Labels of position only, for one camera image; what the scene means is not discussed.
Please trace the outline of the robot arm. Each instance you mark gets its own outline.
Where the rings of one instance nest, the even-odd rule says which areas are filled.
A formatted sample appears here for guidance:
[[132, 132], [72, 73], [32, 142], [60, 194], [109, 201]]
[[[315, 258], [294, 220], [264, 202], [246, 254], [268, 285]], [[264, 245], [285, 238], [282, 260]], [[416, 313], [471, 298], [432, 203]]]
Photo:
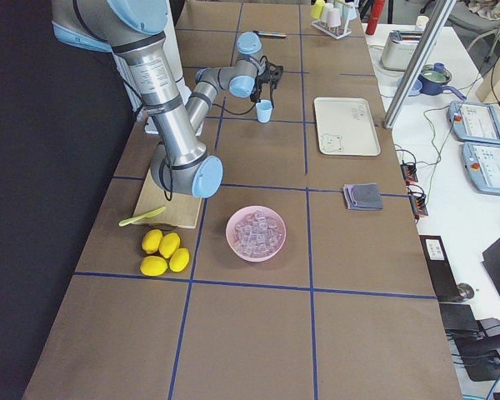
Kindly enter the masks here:
[[196, 133], [221, 91], [237, 98], [251, 96], [266, 71], [263, 46], [256, 33], [242, 33], [235, 65], [199, 71], [195, 90], [184, 100], [163, 48], [169, 14], [165, 1], [52, 2], [52, 24], [60, 42], [114, 53], [130, 69], [162, 138], [151, 164], [154, 182], [168, 193], [209, 198], [220, 187], [223, 165]]

